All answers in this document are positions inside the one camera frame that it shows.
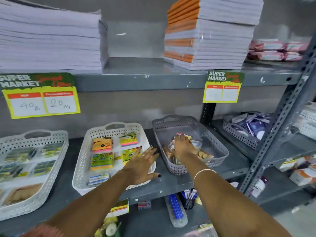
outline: person's right hand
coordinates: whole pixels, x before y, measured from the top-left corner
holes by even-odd
[[[182,163],[183,157],[188,153],[198,154],[197,149],[192,145],[188,137],[176,135],[174,139],[174,155]]]

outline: bracelet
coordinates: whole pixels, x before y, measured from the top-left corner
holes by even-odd
[[[215,172],[216,174],[217,174],[217,172],[215,171],[215,170],[211,170],[211,169],[203,169],[203,170],[200,170],[199,172],[197,172],[196,173],[196,175],[195,175],[195,177],[194,177],[194,179],[193,179],[193,187],[195,188],[195,186],[194,186],[194,181],[195,181],[195,178],[196,178],[196,176],[198,175],[198,174],[200,174],[202,171],[204,171],[204,170],[210,170],[210,171],[213,171],[213,172]]]

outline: yellow price tag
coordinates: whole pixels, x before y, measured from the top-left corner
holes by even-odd
[[[209,71],[204,87],[203,103],[237,102],[244,73]]]
[[[80,113],[70,73],[1,75],[0,84],[12,119]]]

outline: stack of paper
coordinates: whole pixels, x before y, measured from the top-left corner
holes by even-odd
[[[0,69],[101,69],[100,18],[0,0]]]
[[[165,61],[189,70],[241,69],[263,0],[179,0],[168,10]]]

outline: pink package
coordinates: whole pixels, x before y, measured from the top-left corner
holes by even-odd
[[[285,44],[278,39],[258,39],[251,41],[249,49],[256,51],[282,51],[285,47]]]
[[[301,42],[288,42],[286,43],[286,51],[287,52],[303,52],[306,51],[309,43],[301,43]]]
[[[297,62],[302,60],[303,56],[297,52],[285,52],[284,60],[287,62]]]
[[[282,61],[284,54],[278,51],[249,51],[247,58],[257,61]]]

